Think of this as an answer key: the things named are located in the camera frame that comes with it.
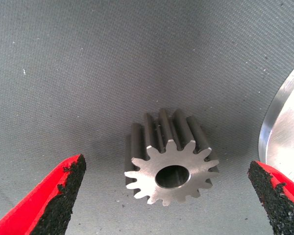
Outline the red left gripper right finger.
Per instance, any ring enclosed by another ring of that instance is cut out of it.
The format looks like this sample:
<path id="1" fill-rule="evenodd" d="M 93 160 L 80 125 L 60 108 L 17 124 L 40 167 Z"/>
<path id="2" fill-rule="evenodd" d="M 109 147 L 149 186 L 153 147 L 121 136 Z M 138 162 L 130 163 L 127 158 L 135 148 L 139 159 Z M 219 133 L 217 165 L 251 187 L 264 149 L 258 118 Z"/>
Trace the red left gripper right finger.
<path id="1" fill-rule="evenodd" d="M 248 178 L 275 235 L 294 235 L 294 181 L 276 168 L 252 161 Z"/>

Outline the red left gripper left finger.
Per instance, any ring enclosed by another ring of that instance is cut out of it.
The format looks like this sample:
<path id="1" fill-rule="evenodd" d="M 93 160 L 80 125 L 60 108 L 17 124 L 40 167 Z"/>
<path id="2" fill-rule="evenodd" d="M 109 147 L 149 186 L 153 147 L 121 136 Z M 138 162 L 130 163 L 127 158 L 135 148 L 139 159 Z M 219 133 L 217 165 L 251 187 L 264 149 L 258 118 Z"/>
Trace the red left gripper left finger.
<path id="1" fill-rule="evenodd" d="M 0 235 L 65 234 L 85 171 L 81 154 L 62 161 L 0 220 Z"/>

